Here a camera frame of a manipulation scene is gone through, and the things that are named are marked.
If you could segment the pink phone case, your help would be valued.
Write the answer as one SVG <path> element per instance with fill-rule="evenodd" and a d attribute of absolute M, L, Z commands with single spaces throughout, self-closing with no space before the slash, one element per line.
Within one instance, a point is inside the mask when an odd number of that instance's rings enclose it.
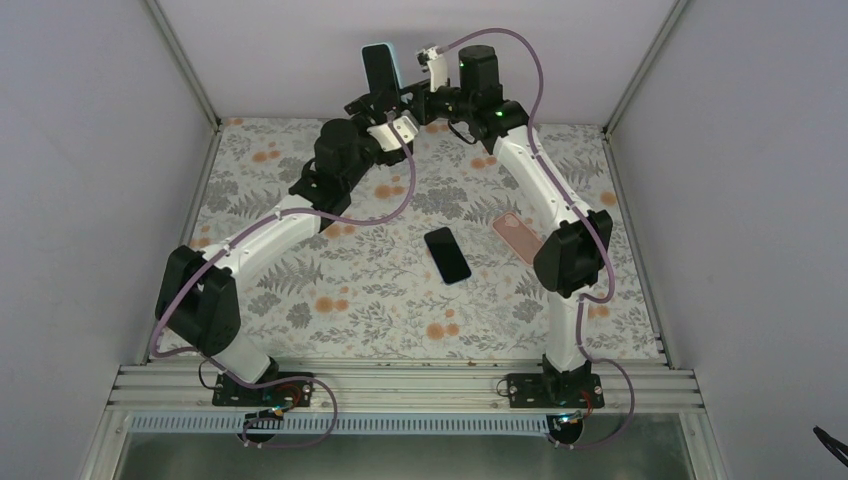
<path fill-rule="evenodd" d="M 507 212 L 497 217 L 491 227 L 525 265 L 533 265 L 543 241 L 518 215 Z"/>

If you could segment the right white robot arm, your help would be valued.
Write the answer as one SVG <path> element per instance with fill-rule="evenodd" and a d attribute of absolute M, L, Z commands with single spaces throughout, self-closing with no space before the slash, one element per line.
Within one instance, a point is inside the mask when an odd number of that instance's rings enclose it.
<path fill-rule="evenodd" d="M 437 119 L 465 123 L 473 141 L 482 143 L 517 181 L 541 221 L 546 239 L 532 261 L 549 299 L 541 391 L 549 404 L 565 407 L 578 397 L 579 380 L 590 373 L 579 350 L 576 310 L 579 294 L 597 282 L 606 265 L 612 218 L 580 200 L 544 151 L 524 107 L 505 99 L 493 47 L 459 51 L 456 86 L 448 78 L 443 48 L 426 47 L 416 57 L 429 77 L 403 90 L 411 97 L 412 115 L 422 125 Z"/>

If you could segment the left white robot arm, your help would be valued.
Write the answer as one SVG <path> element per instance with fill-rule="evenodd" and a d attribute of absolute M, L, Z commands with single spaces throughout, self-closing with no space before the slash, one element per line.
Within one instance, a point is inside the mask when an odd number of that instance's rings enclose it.
<path fill-rule="evenodd" d="M 355 225 L 343 213 L 373 166 L 415 164 L 412 143 L 420 123 L 410 111 L 398 106 L 385 112 L 368 107 L 347 111 L 348 117 L 322 125 L 312 159 L 267 213 L 217 243 L 199 250 L 183 245 L 170 254 L 149 341 L 152 357 L 178 353 L 159 347 L 163 331 L 169 329 L 185 341 L 181 352 L 206 358 L 229 375 L 252 404 L 263 405 L 276 396 L 276 362 L 242 330 L 240 282 L 334 223 Z"/>

